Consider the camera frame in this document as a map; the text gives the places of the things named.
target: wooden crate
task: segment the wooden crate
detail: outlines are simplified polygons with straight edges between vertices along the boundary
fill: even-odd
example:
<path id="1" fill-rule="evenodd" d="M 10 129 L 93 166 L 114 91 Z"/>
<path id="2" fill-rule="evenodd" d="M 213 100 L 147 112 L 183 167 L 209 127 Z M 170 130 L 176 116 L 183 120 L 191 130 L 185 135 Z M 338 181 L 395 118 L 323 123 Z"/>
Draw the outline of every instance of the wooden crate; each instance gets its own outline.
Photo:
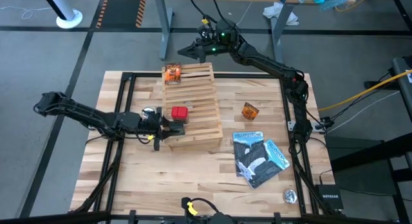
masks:
<path id="1" fill-rule="evenodd" d="M 189 123 L 185 135 L 171 136 L 164 143 L 174 150 L 212 150 L 221 145 L 221 127 L 218 96 L 211 63 L 182 65 L 181 83 L 166 85 L 162 68 L 163 111 L 171 120 L 173 106 L 189 109 Z"/>

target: book cover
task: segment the book cover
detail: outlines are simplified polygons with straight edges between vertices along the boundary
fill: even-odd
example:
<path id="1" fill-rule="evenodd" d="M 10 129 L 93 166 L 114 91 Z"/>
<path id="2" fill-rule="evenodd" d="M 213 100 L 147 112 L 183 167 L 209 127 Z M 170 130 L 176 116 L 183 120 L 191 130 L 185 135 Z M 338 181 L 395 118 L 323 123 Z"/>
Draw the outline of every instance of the book cover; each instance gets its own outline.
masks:
<path id="1" fill-rule="evenodd" d="M 234 160 L 245 156 L 256 146 L 263 146 L 263 133 L 261 131 L 233 133 Z M 241 176 L 241 171 L 236 165 L 236 176 Z"/>
<path id="2" fill-rule="evenodd" d="M 251 149 L 249 154 L 236 160 L 236 164 L 252 189 L 259 187 L 290 165 L 272 140 Z"/>

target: wooden table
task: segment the wooden table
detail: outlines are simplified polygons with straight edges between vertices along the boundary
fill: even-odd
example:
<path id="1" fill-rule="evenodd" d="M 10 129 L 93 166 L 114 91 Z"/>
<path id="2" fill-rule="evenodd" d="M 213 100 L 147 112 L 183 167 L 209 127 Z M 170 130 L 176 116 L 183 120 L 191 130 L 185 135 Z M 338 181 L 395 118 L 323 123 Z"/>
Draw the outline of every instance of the wooden table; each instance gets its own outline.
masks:
<path id="1" fill-rule="evenodd" d="M 231 1 L 264 1 L 264 2 L 279 2 L 279 0 L 231 0 Z M 166 51 L 167 51 L 167 44 L 169 42 L 169 34 L 170 28 L 172 23 L 172 16 L 173 16 L 173 9 L 166 8 L 164 0 L 155 0 L 156 7 L 158 10 L 158 15 L 160 19 L 160 26 L 162 27 L 162 39 L 160 42 L 160 59 L 164 60 L 166 58 Z M 355 0 L 349 0 L 348 4 L 355 3 Z M 289 18 L 289 15 L 292 13 L 294 5 L 298 5 L 298 0 L 286 0 L 286 3 L 282 7 L 282 11 L 279 14 L 279 17 L 273 17 L 270 19 L 270 29 L 272 31 L 272 45 L 275 53 L 275 59 L 278 62 L 282 62 L 282 50 L 281 50 L 281 42 L 280 38 L 282 35 L 283 30 L 285 29 L 286 22 Z M 305 0 L 304 4 L 311 4 L 314 5 L 314 0 Z"/>
<path id="2" fill-rule="evenodd" d="M 106 72 L 97 109 L 106 112 L 114 110 L 121 75 L 121 71 Z M 305 79 L 311 93 L 308 110 L 318 117 L 309 75 L 306 75 Z M 292 167 L 254 190 L 247 185 L 243 177 L 236 177 L 235 173 L 233 132 L 262 131 L 265 140 L 271 138 L 292 162 L 288 152 L 288 135 L 279 81 L 219 78 L 215 81 L 223 127 L 223 143 L 220 149 L 172 152 L 161 145 L 160 151 L 154 152 L 151 144 L 142 145 L 137 140 L 126 140 L 113 214 L 129 214 L 129 210 L 136 210 L 139 215 L 183 215 L 180 199 L 188 196 L 206 198 L 220 211 L 232 216 L 271 217 L 274 212 L 280 212 L 282 217 L 300 217 L 298 204 L 287 204 L 283 199 L 285 190 L 295 190 Z M 250 102 L 260 110 L 254 121 L 244 119 L 241 114 L 245 102 Z M 138 77 L 131 111 L 140 113 L 147 106 L 161 105 L 161 78 Z M 89 134 L 89 138 L 96 136 L 96 131 Z M 323 136 L 317 133 L 313 133 L 312 137 L 324 141 Z M 86 146 L 70 209 L 77 208 L 98 183 L 106 143 L 107 140 L 98 139 Z M 321 172 L 331 169 L 328 151 L 323 144 L 315 140 L 309 140 L 307 149 L 312 176 L 316 183 Z M 324 173 L 322 179 L 324 183 L 334 183 L 332 172 Z M 303 182 L 302 184 L 306 209 L 311 212 L 308 190 Z M 101 209 L 105 208 L 106 200 L 107 186 Z M 212 210 L 201 202 L 196 202 L 195 207 L 200 214 L 212 214 Z"/>

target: white cable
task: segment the white cable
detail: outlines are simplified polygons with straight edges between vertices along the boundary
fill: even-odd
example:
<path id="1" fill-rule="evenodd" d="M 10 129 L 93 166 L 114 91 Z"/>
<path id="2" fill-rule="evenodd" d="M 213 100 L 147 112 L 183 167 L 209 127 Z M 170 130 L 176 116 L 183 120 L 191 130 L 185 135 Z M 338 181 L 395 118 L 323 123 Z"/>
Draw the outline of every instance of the white cable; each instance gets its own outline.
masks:
<path id="1" fill-rule="evenodd" d="M 52 9 L 52 8 L 25 9 L 25 8 L 19 8 L 19 7 L 14 7 L 14 6 L 6 6 L 6 7 L 0 8 L 0 10 L 4 10 L 4 9 L 7 9 L 7 8 L 14 8 L 14 9 L 23 10 L 24 14 L 21 15 L 21 19 L 30 19 L 33 16 L 33 12 L 35 12 L 35 11 L 42 11 L 42 10 Z"/>
<path id="2" fill-rule="evenodd" d="M 382 101 L 382 100 L 384 100 L 384 99 L 386 99 L 386 98 L 389 98 L 389 97 L 392 96 L 392 95 L 396 95 L 397 93 L 399 93 L 399 91 L 394 92 L 394 93 L 392 93 L 392 94 L 390 94 L 390 95 L 388 95 L 388 96 L 386 96 L 386 97 L 383 97 L 383 98 L 381 98 L 381 99 L 379 99 L 379 100 L 374 101 L 374 103 L 372 103 L 372 104 L 368 105 L 367 107 L 365 107 L 364 109 L 360 110 L 360 111 L 359 111 L 358 113 L 356 113 L 356 115 L 354 115 L 352 118 L 348 119 L 348 120 L 345 121 L 344 123 L 342 123 L 342 124 L 340 124 L 339 126 L 333 128 L 332 130 L 328 131 L 328 134 L 331 133 L 332 131 L 335 131 L 336 129 L 342 127 L 343 125 L 347 124 L 350 120 L 353 120 L 356 116 L 358 116 L 359 114 L 361 114 L 364 110 L 368 109 L 368 108 L 371 107 L 372 105 L 374 105 L 374 104 L 376 104 L 376 103 L 378 103 L 378 102 L 380 102 L 380 101 Z"/>
<path id="3" fill-rule="evenodd" d="M 245 15 L 247 13 L 247 11 L 249 10 L 250 6 L 252 5 L 252 1 L 249 3 L 249 6 L 246 8 L 245 13 L 243 14 L 242 18 L 240 18 L 240 21 L 236 23 L 236 25 L 239 25 L 240 22 L 242 22 L 243 18 L 245 18 Z"/>

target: red cube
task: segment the red cube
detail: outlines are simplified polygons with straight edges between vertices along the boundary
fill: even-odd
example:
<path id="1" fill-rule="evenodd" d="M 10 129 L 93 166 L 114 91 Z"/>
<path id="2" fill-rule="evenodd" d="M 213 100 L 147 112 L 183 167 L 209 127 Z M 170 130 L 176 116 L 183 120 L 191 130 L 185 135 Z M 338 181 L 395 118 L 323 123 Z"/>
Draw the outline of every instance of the red cube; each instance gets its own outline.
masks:
<path id="1" fill-rule="evenodd" d="M 189 122 L 189 110 L 187 107 L 172 107 L 172 119 L 173 121 L 183 121 L 184 124 L 187 124 Z"/>

